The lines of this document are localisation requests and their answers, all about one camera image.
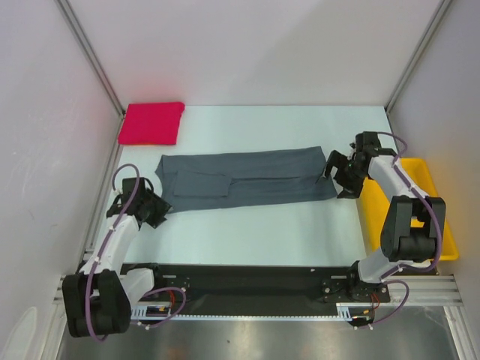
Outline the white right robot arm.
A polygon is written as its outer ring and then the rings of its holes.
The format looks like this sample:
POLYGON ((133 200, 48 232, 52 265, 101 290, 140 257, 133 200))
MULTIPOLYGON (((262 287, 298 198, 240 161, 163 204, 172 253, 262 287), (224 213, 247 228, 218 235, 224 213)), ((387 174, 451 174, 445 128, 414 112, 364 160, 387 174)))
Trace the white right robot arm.
POLYGON ((278 263, 297 242, 325 239, 340 229, 334 200, 359 198, 366 181, 390 205, 380 247, 354 263, 347 295, 363 301, 373 284, 403 269, 428 272, 440 259, 446 205, 415 184, 377 132, 359 133, 347 155, 319 146, 164 155, 155 172, 175 237, 201 244, 210 263, 278 263))

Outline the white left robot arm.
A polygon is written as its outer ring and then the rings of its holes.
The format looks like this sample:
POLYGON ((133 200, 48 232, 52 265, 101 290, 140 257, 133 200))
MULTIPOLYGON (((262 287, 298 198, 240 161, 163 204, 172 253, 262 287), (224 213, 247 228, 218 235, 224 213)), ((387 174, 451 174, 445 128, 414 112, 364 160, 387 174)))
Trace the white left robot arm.
POLYGON ((106 213, 106 235, 86 263, 63 280, 61 291, 67 327, 74 338, 127 331, 132 306, 145 295, 159 299, 166 282, 151 268, 134 268, 121 277, 128 248, 143 224, 155 229, 171 205, 161 199, 147 178, 125 178, 122 193, 106 213))

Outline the grey t-shirt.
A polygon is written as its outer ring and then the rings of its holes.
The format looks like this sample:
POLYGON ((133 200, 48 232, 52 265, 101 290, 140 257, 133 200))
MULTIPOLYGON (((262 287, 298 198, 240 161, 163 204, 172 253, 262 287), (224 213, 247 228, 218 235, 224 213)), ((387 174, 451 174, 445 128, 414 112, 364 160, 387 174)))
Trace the grey t-shirt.
POLYGON ((330 200, 323 150, 164 155, 155 170, 175 213, 330 200))

